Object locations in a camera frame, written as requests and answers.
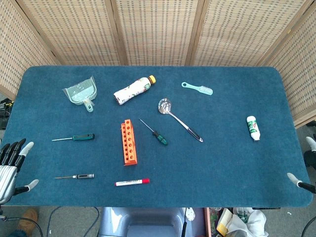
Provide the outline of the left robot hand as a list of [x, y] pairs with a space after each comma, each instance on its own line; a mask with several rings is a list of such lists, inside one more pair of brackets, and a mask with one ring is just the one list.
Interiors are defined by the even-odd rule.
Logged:
[[0, 204], [10, 201], [12, 196], [31, 191], [39, 180], [35, 179], [31, 183], [22, 187], [16, 187], [16, 179], [23, 165], [23, 162], [34, 146], [34, 142], [27, 145], [22, 139], [12, 144], [7, 143], [0, 149]]

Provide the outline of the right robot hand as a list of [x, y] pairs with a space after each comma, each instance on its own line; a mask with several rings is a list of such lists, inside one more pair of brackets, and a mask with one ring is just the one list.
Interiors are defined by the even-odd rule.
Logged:
[[[313, 134], [314, 138], [307, 136], [306, 141], [310, 146], [310, 150], [306, 151], [304, 153], [304, 163], [306, 167], [313, 167], [316, 169], [316, 141], [314, 140], [316, 135]], [[309, 191], [312, 194], [316, 193], [316, 186], [312, 184], [305, 183], [301, 180], [299, 180], [296, 176], [294, 176], [292, 173], [287, 173], [287, 176], [289, 180], [296, 185], [298, 188], [305, 189]]]

